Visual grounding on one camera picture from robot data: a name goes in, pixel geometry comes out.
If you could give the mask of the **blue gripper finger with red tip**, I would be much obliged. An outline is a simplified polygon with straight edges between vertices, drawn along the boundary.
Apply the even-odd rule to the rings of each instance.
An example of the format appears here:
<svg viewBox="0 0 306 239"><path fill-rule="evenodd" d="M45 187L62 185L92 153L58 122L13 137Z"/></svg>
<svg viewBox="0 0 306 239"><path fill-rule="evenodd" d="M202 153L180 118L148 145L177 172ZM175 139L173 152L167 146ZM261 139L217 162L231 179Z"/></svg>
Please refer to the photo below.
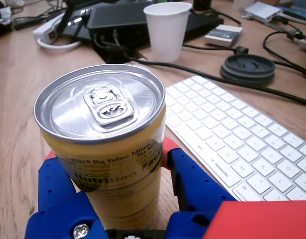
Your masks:
<svg viewBox="0 0 306 239"><path fill-rule="evenodd" d="M86 193L76 192L54 152L38 171L38 209L28 220L26 239L107 239Z"/></svg>
<svg viewBox="0 0 306 239"><path fill-rule="evenodd" d="M162 166L170 170L179 212L168 221L166 239L229 239L228 226L211 222L225 201L235 198L171 139L163 142Z"/></svg>

